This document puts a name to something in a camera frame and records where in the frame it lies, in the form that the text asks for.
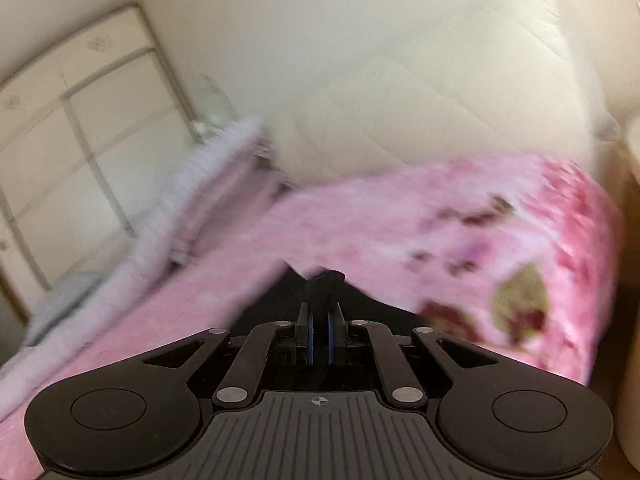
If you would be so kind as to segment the grey knitted cushion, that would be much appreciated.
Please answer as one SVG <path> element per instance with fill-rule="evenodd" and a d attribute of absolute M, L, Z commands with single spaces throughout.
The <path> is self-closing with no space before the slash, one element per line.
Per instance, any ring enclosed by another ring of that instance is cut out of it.
<path fill-rule="evenodd" d="M 35 347 L 51 330 L 79 308 L 104 281 L 96 272 L 70 274 L 49 290 L 36 305 L 26 327 L 23 344 Z"/>

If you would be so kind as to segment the cream quilted headboard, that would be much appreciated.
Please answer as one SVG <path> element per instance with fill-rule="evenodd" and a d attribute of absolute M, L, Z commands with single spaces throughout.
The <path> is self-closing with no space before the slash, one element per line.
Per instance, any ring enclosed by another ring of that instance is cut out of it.
<path fill-rule="evenodd" d="M 298 184 L 435 158 L 566 157 L 602 170 L 608 110 L 561 0 L 490 0 L 358 63 L 273 118 Z"/>

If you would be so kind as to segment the white wardrobe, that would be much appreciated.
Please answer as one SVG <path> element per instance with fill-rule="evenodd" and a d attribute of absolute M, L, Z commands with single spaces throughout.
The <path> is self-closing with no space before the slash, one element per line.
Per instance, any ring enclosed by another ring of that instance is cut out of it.
<path fill-rule="evenodd" d="M 1 88 L 1 276 L 24 315 L 130 251 L 195 141 L 191 107 L 144 15 L 126 6 Z"/>

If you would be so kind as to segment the black garment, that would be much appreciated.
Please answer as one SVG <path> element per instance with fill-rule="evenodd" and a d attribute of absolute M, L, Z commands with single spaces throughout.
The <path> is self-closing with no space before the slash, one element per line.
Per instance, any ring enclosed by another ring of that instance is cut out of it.
<path fill-rule="evenodd" d="M 335 300 L 341 304 L 345 319 L 346 348 L 349 323 L 355 320 L 381 323 L 394 335 L 403 337 L 409 337 L 416 327 L 423 324 L 419 315 L 367 296 L 347 283 L 341 272 L 321 269 L 310 278 L 304 278 L 286 266 L 274 281 L 262 288 L 257 298 L 232 318 L 229 333 L 232 337 L 244 337 L 259 324 L 277 321 L 288 321 L 295 327 L 300 304 L 309 301 L 314 307 L 316 330 L 314 364 L 330 364 L 328 310 Z"/>

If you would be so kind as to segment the pink rose bedspread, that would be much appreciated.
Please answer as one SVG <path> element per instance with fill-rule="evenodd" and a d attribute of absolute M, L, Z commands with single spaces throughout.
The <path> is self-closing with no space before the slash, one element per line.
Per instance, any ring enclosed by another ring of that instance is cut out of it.
<path fill-rule="evenodd" d="M 289 192 L 178 270 L 1 419 L 1 474 L 33 479 L 26 406 L 44 387 L 230 324 L 290 266 L 334 269 L 450 334 L 588 382 L 612 312 L 622 217 L 574 162 L 450 160 Z"/>

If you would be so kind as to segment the lilac striped duvet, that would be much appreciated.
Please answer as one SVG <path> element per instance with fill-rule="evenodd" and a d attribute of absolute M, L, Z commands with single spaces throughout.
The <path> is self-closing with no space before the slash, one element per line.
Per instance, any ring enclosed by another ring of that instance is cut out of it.
<path fill-rule="evenodd" d="M 1 418 L 7 419 L 46 380 L 131 310 L 167 269 L 171 244 L 206 185 L 227 169 L 235 155 L 253 154 L 262 140 L 258 120 L 232 122 L 190 151 L 144 219 L 134 249 L 89 300 L 33 347 L 1 369 Z"/>

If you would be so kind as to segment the round glass side table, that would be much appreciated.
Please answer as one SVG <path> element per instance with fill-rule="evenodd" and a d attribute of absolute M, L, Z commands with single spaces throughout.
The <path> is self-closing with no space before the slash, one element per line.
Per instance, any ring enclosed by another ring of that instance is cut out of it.
<path fill-rule="evenodd" d="M 234 107 L 218 82 L 206 74 L 196 80 L 194 108 L 198 121 L 207 133 L 224 130 L 236 118 Z"/>

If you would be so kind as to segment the folded pink sheet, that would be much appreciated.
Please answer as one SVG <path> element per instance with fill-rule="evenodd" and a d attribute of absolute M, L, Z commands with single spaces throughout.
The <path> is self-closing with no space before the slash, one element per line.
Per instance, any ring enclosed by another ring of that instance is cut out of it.
<path fill-rule="evenodd" d="M 185 266 L 205 256 L 247 229 L 283 191 L 283 176 L 271 165 L 267 144 L 243 148 L 196 193 L 171 244 L 170 260 Z"/>

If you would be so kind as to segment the cream round bedside table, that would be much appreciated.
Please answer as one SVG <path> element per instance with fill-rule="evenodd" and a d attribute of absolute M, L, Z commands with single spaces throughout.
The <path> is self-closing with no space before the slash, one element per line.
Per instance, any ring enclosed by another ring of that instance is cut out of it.
<path fill-rule="evenodd" d="M 626 248 L 623 258 L 623 283 L 639 295 L 639 113 L 626 125 L 626 148 L 630 180 L 627 186 L 625 214 Z M 639 469 L 639 299 L 634 300 L 636 320 L 620 387 L 617 408 L 617 437 L 626 459 Z"/>

